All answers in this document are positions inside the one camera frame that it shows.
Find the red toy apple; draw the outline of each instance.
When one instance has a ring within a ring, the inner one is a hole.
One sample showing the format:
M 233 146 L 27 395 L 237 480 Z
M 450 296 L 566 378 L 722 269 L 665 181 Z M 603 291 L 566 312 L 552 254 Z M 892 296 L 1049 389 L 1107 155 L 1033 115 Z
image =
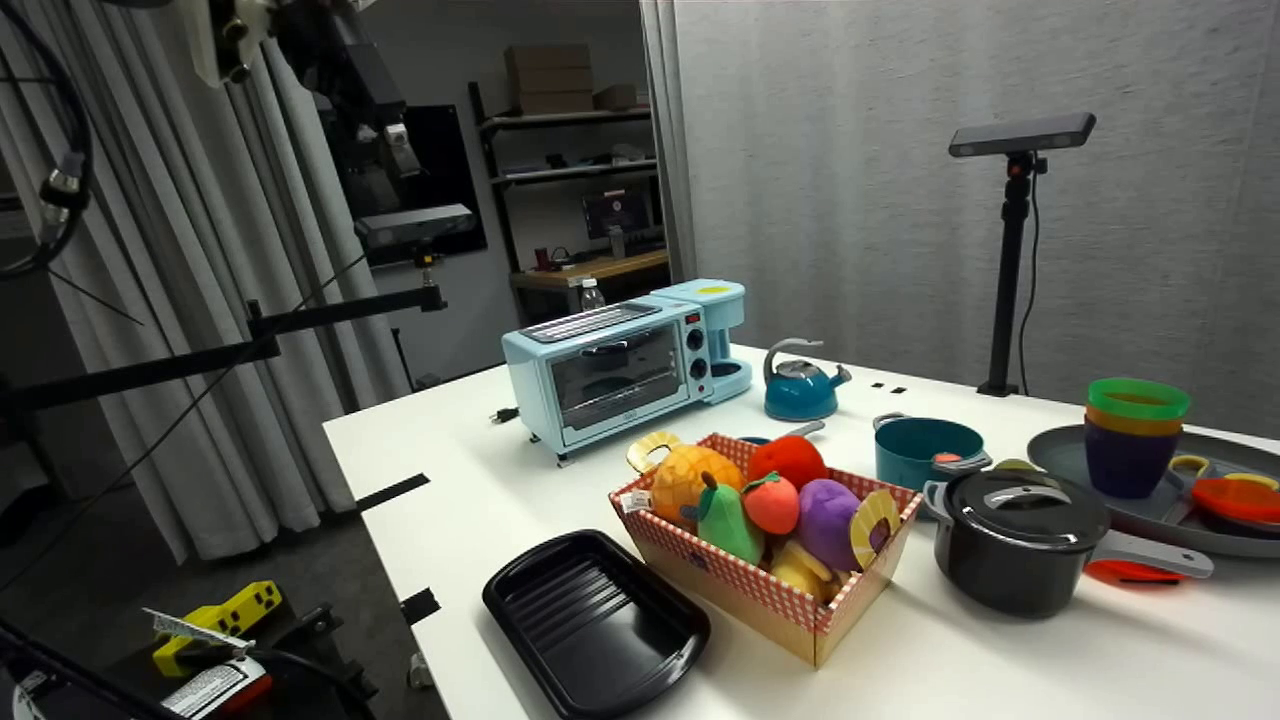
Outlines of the red toy apple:
M 780 474 L 785 480 L 804 489 L 809 480 L 825 476 L 827 464 L 825 464 L 825 457 L 815 451 L 814 440 L 780 436 L 780 440 L 756 448 L 756 457 L 750 459 L 750 480 L 762 480 L 767 474 Z
M 767 474 L 745 494 L 750 522 L 767 538 L 793 538 L 799 524 L 799 494 L 780 474 Z

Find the black tray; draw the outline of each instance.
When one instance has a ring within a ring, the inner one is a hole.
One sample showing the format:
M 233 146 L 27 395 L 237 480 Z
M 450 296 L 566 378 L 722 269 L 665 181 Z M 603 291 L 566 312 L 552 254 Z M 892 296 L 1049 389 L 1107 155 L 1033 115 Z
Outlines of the black tray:
M 562 716 L 624 716 L 675 690 L 714 625 L 603 534 L 568 534 L 504 566 L 486 610 Z
M 1183 431 L 1175 440 L 1175 451 L 1209 457 L 1228 474 L 1245 470 L 1245 474 L 1280 476 L 1280 457 L 1272 457 L 1266 448 L 1248 448 L 1248 446 L 1228 446 L 1216 436 Z M 1056 480 L 1089 486 L 1084 424 L 1042 431 L 1029 446 L 1029 459 L 1042 464 Z M 1113 510 L 1113 524 L 1127 530 L 1136 538 L 1189 546 L 1209 557 L 1280 561 L 1280 538 L 1255 538 L 1245 530 L 1209 524 L 1203 518 L 1198 518 L 1189 510 L 1189 489 L 1193 486 L 1175 486 L 1173 476 L 1164 476 L 1149 500 L 1115 500 L 1106 494 L 1095 494 L 1095 498 Z

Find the gray curtain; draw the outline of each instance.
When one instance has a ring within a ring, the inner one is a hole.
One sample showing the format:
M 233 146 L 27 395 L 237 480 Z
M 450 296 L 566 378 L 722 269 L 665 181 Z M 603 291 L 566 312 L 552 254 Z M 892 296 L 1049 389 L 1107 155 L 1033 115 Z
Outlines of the gray curtain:
M 317 100 L 276 47 L 243 88 L 219 93 L 198 79 L 169 9 L 15 9 L 68 63 L 98 131 L 98 198 L 55 269 L 133 320 L 55 284 L 89 367 L 237 344 L 247 302 L 291 312 L 377 291 L 369 263 L 352 263 L 359 239 Z M 15 72 L 41 72 L 12 27 L 0 39 Z M 32 220 L 27 187 L 66 147 L 55 114 L 41 83 L 0 93 L 0 152 Z M 101 399 L 122 457 L 137 459 L 213 381 Z M 393 393 L 406 381 L 379 320 L 297 334 L 276 361 L 230 371 L 133 480 L 181 561 L 254 552 L 352 510 L 320 424 Z
M 1005 161 L 953 161 L 949 142 L 1095 114 L 1089 147 L 1049 152 L 1042 181 L 1033 393 L 1084 399 L 1094 378 L 1131 371 L 1189 389 L 1200 424 L 1280 436 L 1275 0 L 642 9 L 665 173 L 687 175 L 684 272 L 750 284 L 745 340 L 825 335 L 834 355 L 982 386 Z

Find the floor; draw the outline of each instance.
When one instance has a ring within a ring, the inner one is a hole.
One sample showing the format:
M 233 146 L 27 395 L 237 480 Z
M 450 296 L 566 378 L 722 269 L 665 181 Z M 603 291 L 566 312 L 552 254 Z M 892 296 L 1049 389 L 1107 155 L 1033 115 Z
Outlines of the floor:
M 337 613 L 337 652 L 364 667 L 379 720 L 450 716 L 435 693 L 408 683 L 418 646 L 359 522 L 333 522 L 243 561 L 178 567 L 142 498 L 125 489 L 46 510 L 0 546 L 0 616 L 92 674 L 150 648 L 142 610 L 184 616 L 247 581 L 276 581 L 297 616 L 320 603 Z

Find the blue pot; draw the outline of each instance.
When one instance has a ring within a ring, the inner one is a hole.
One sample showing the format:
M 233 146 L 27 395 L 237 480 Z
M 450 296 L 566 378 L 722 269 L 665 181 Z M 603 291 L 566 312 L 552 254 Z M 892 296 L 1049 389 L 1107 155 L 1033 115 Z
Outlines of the blue pot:
M 983 457 L 983 436 L 934 416 L 880 416 L 877 419 L 877 476 L 904 489 L 939 480 L 934 457 L 953 451 L 961 459 Z

